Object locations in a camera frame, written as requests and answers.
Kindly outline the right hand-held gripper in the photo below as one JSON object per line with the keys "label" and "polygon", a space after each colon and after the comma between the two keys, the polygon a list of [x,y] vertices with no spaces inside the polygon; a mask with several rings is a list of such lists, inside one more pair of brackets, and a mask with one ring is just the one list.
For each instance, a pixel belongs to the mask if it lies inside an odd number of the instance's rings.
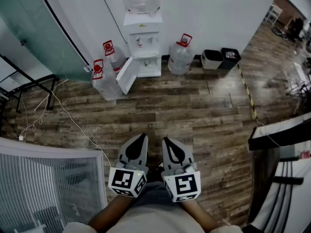
{"label": "right hand-held gripper", "polygon": [[201,175],[186,145],[173,138],[162,141],[164,186],[173,202],[196,199],[201,194]]}

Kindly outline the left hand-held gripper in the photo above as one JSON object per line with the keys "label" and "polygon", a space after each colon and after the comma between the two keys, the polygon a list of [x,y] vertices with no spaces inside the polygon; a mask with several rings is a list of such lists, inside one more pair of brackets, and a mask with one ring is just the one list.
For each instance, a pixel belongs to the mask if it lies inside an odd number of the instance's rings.
{"label": "left hand-held gripper", "polygon": [[147,183],[148,136],[136,135],[119,151],[119,161],[110,168],[108,187],[117,195],[137,198]]}

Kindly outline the white water dispenser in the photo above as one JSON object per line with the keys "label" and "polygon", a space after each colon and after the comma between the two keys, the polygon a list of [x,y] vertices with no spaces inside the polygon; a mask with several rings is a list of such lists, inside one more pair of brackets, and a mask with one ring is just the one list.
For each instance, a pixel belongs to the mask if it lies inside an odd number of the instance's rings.
{"label": "white water dispenser", "polygon": [[[124,30],[127,36],[127,43],[133,57],[138,51],[158,51],[157,58],[136,59],[139,63],[139,78],[160,77],[162,57],[162,28],[163,19],[161,11],[158,10],[154,17],[148,15],[134,15],[129,12],[124,17]],[[136,39],[140,38],[142,47],[139,48]],[[145,60],[150,60],[150,67],[144,65]]]}

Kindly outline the person's left forearm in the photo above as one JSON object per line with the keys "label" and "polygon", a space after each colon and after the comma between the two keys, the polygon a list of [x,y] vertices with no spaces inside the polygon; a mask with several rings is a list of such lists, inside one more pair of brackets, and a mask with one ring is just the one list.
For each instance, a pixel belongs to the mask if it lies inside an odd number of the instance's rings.
{"label": "person's left forearm", "polygon": [[121,219],[134,200],[133,197],[117,195],[90,220],[88,225],[97,233],[107,233]]}

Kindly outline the person's right forearm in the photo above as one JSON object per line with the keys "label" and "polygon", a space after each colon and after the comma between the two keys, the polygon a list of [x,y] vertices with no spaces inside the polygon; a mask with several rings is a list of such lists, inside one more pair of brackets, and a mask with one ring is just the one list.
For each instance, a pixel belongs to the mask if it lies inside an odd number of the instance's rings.
{"label": "person's right forearm", "polygon": [[201,226],[205,233],[219,228],[217,221],[199,204],[197,200],[180,202],[183,209]]}

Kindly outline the person's light shirt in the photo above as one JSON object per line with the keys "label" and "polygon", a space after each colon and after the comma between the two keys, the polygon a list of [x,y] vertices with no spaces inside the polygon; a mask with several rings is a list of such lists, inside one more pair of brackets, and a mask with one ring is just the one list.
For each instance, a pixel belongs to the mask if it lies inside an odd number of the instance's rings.
{"label": "person's light shirt", "polygon": [[[88,224],[69,223],[63,233],[97,233]],[[201,226],[183,209],[168,211],[153,208],[134,208],[125,212],[107,233],[205,233]],[[235,225],[219,226],[209,233],[243,233]]]}

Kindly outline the clear water jug red cap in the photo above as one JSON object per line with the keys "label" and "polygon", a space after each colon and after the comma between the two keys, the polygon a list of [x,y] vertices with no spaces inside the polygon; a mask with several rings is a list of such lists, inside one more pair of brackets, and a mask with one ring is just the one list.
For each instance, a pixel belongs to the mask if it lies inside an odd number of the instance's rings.
{"label": "clear water jug red cap", "polygon": [[123,94],[116,77],[109,61],[98,59],[93,62],[92,85],[105,100],[116,100]]}
{"label": "clear water jug red cap", "polygon": [[114,46],[111,40],[104,42],[103,48],[105,57],[110,62],[115,73],[118,74],[127,61],[125,54],[119,47]]}
{"label": "clear water jug red cap", "polygon": [[168,69],[171,74],[183,75],[188,72],[194,59],[194,52],[190,46],[192,37],[184,33],[179,41],[170,48]]}

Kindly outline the yellow black hazard tape strip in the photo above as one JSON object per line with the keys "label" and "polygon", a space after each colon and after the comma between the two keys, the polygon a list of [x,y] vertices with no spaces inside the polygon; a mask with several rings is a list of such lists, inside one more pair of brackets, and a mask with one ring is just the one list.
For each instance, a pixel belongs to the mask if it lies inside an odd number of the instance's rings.
{"label": "yellow black hazard tape strip", "polygon": [[240,76],[241,76],[241,79],[242,79],[242,83],[243,83],[243,85],[245,87],[246,93],[247,93],[248,98],[250,100],[250,105],[251,105],[251,108],[252,108],[252,111],[253,111],[254,119],[257,120],[258,119],[258,115],[257,115],[256,109],[255,109],[254,101],[252,99],[252,96],[250,94],[249,88],[247,87],[247,84],[246,84],[245,79],[243,77],[243,73],[242,73],[242,70],[240,68],[240,65],[237,64],[237,67],[238,67],[238,70],[239,70],[239,73],[240,73]]}

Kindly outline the white slotted drip tray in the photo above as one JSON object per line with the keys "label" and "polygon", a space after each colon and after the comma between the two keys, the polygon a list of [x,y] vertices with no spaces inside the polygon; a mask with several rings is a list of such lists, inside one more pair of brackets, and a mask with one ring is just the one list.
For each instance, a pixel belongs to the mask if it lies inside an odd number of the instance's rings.
{"label": "white slotted drip tray", "polygon": [[136,59],[157,58],[159,56],[158,51],[138,51],[134,53],[133,57]]}

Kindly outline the white mesh panel rack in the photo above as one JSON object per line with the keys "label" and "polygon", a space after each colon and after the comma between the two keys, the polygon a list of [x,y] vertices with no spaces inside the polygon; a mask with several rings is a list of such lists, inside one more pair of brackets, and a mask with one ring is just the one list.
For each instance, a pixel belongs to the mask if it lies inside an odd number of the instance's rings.
{"label": "white mesh panel rack", "polygon": [[0,233],[62,233],[106,206],[101,151],[0,137]]}

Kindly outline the black trash bin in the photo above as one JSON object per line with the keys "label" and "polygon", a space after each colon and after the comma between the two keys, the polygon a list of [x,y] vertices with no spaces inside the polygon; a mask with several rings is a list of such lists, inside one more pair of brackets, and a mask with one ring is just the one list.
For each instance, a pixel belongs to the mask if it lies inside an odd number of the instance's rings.
{"label": "black trash bin", "polygon": [[241,56],[236,49],[222,48],[221,53],[224,60],[219,69],[231,70],[241,60]]}

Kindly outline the white metal rack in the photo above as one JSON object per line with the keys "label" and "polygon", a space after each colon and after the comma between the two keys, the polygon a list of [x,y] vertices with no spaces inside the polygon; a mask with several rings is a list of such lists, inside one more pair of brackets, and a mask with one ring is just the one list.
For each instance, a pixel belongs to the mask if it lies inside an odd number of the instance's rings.
{"label": "white metal rack", "polygon": [[311,93],[311,66],[293,62],[290,69],[284,72],[287,79],[286,95],[307,97]]}

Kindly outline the black office chair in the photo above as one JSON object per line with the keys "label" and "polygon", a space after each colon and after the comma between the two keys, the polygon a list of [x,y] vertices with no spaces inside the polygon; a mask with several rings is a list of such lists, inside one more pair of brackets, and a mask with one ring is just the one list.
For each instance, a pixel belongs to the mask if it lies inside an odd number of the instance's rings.
{"label": "black office chair", "polygon": [[303,37],[300,37],[299,34],[303,30],[303,20],[301,18],[297,18],[295,20],[291,20],[289,26],[280,27],[272,27],[272,32],[285,39],[295,42],[296,40],[302,42]]}

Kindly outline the black frame white table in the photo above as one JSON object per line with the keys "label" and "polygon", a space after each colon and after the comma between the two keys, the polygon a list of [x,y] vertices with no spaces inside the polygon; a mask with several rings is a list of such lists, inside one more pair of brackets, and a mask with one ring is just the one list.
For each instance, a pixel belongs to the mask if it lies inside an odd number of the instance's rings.
{"label": "black frame white table", "polygon": [[248,149],[253,189],[243,233],[311,233],[311,112],[259,123]]}

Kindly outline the black metal frame table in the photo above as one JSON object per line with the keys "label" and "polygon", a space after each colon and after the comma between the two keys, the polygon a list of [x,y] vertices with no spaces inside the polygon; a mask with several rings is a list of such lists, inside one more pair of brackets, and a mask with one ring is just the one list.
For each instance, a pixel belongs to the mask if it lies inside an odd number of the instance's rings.
{"label": "black metal frame table", "polygon": [[[54,74],[48,75],[46,77],[40,78],[40,79],[33,79],[32,77],[30,77],[28,74],[26,74],[24,71],[22,71],[19,67],[17,67],[13,62],[11,62],[7,57],[2,56],[0,54],[0,57],[8,64],[10,65],[15,72],[14,73],[19,73],[21,74],[23,77],[25,77],[27,80],[29,80],[28,83],[21,85],[20,87],[17,88],[17,90],[20,92],[20,96],[17,99],[18,103],[17,105],[19,105],[20,99],[21,99],[21,95],[22,92],[24,90],[27,90],[28,88],[32,88],[35,86],[40,87],[42,90],[46,91],[48,93],[48,98],[47,98],[47,110],[48,111],[52,111],[54,109],[54,100],[52,99],[53,95],[52,95],[52,91],[54,88],[56,88],[56,83],[59,84],[60,79],[58,77],[56,77]],[[42,83],[48,80],[52,80],[52,84],[51,84],[51,88],[48,89],[47,87],[45,87]]]}

